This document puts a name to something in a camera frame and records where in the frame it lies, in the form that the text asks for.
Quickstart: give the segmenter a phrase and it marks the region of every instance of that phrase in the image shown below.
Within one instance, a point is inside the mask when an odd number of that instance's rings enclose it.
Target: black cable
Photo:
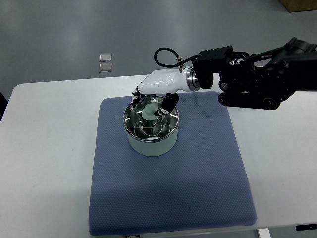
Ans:
[[[160,63],[160,62],[158,61],[158,53],[159,53],[160,51],[170,51],[170,52],[172,52],[177,58],[179,58],[179,54],[178,54],[175,50],[173,50],[173,49],[171,49],[171,48],[167,48],[167,47],[162,47],[162,48],[157,49],[157,50],[155,51],[155,53],[154,53],[154,61],[155,61],[155,63],[157,63],[159,66],[162,66],[162,67],[165,67],[165,68],[175,68],[175,67],[183,66],[184,63],[187,63],[188,61],[191,61],[192,59],[194,59],[194,58],[196,58],[196,57],[198,56],[198,55],[190,56],[189,58],[184,59],[184,60],[180,61],[180,62],[177,63],[177,64],[168,65],[168,64]]]

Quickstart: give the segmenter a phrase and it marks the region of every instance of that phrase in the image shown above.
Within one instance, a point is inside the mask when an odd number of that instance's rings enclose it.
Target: cardboard box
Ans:
[[[280,0],[289,12],[317,10],[317,0]]]

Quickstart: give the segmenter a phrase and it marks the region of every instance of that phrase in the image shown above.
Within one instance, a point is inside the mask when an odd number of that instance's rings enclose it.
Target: stainless steel pot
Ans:
[[[179,113],[177,108],[154,120],[145,120],[142,110],[147,104],[160,108],[163,97],[146,96],[135,108],[128,105],[123,115],[123,123],[130,145],[138,153],[146,156],[158,156],[168,152],[176,143]]]

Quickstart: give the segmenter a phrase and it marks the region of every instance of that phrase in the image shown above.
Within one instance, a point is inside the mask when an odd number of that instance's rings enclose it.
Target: blue mat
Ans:
[[[226,107],[217,92],[182,93],[178,139],[146,157],[129,145],[123,112],[131,97],[101,103],[89,231],[134,235],[253,225],[249,181]]]

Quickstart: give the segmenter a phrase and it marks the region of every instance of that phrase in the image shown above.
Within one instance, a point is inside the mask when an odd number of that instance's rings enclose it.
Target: robotic arm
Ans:
[[[213,74],[219,73],[219,87],[224,93],[218,97],[224,106],[275,110],[296,90],[317,91],[316,44],[292,38],[283,47],[261,54],[235,52],[232,46],[201,51],[185,60],[170,48],[160,48],[154,58],[158,65],[180,69],[155,70],[132,93],[133,106],[150,94],[166,94],[162,107],[155,115],[170,113],[176,106],[178,90],[194,92],[210,89]],[[175,54],[178,63],[162,64],[158,52],[168,50]],[[271,59],[264,67],[254,63]],[[191,61],[193,67],[184,67]]]

